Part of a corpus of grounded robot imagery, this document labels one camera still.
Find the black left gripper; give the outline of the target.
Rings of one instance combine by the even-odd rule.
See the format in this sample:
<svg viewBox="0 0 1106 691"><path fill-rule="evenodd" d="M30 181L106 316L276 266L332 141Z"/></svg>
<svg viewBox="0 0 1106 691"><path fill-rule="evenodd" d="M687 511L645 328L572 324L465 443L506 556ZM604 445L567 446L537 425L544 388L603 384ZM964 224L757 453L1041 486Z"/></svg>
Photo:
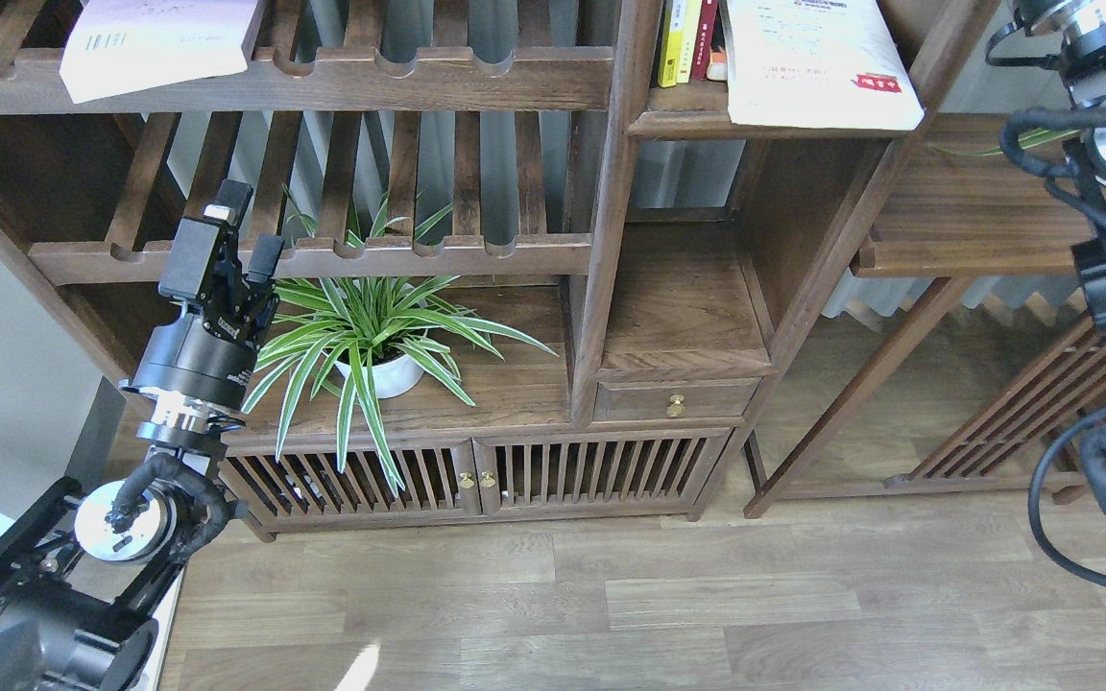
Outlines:
<svg viewBox="0 0 1106 691"><path fill-rule="evenodd" d="M202 316L220 341L262 346L276 311L274 272L284 250L275 233L260 235L249 266L238 256L238 228L252 199L246 182L223 179L204 220L182 218L161 272L158 292Z"/></svg>

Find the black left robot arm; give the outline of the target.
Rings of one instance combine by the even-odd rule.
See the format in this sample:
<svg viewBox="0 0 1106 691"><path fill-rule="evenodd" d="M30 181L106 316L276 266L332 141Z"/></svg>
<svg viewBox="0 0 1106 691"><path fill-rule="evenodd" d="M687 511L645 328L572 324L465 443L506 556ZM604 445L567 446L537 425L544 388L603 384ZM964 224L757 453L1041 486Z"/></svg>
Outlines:
<svg viewBox="0 0 1106 691"><path fill-rule="evenodd" d="M227 179L185 216L158 282L180 302L155 328L124 390L152 399L148 456L129 477L83 491L60 478L0 537L0 690L128 690L159 634L155 613L196 552L246 516L212 478L241 428L276 313L279 235L238 254L249 184Z"/></svg>

